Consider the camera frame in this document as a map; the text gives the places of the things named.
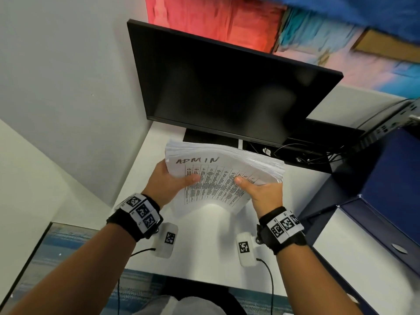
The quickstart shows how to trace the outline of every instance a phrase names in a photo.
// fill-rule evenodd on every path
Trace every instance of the desk surface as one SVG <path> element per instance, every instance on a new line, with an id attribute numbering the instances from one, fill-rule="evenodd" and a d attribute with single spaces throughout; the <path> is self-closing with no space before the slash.
<path id="1" fill-rule="evenodd" d="M 155 164 L 165 157 L 169 139 L 182 140 L 185 128 L 154 122 L 134 161 L 133 167 L 121 189 L 116 203 L 134 192 L 144 189 Z M 284 205 L 299 214 L 322 186 L 329 174 L 309 169 L 286 166 L 283 182 Z M 230 287 L 270 293 L 270 276 L 265 266 L 243 268 L 239 264 L 235 237 L 249 231 L 255 235 L 257 216 L 249 202 L 234 216 L 216 205 L 200 208 L 177 218 L 169 208 L 163 208 L 166 222 L 179 227 L 178 238 L 170 259 L 151 254 L 131 258 L 127 268 L 162 275 L 187 278 Z M 136 251 L 149 248 L 152 239 L 142 240 Z M 286 296 L 286 291 L 272 252 L 259 247 L 256 255 L 269 265 L 274 279 L 274 293 Z"/>

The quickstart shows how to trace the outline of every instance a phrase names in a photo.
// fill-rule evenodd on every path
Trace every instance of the paper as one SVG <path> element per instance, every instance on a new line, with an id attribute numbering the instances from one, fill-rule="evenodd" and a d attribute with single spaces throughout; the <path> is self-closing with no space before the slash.
<path id="1" fill-rule="evenodd" d="M 284 162 L 232 147 L 170 141 L 165 148 L 168 171 L 176 177 L 199 174 L 200 182 L 181 190 L 172 202 L 176 213 L 187 213 L 206 204 L 217 204 L 238 213 L 250 200 L 234 178 L 257 185 L 280 182 Z"/>

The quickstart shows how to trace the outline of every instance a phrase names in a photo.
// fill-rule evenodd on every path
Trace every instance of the computer monitor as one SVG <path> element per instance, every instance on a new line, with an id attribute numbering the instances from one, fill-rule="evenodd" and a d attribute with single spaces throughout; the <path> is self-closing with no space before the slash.
<path id="1" fill-rule="evenodd" d="M 149 120 L 281 146 L 338 71 L 129 20 Z"/>

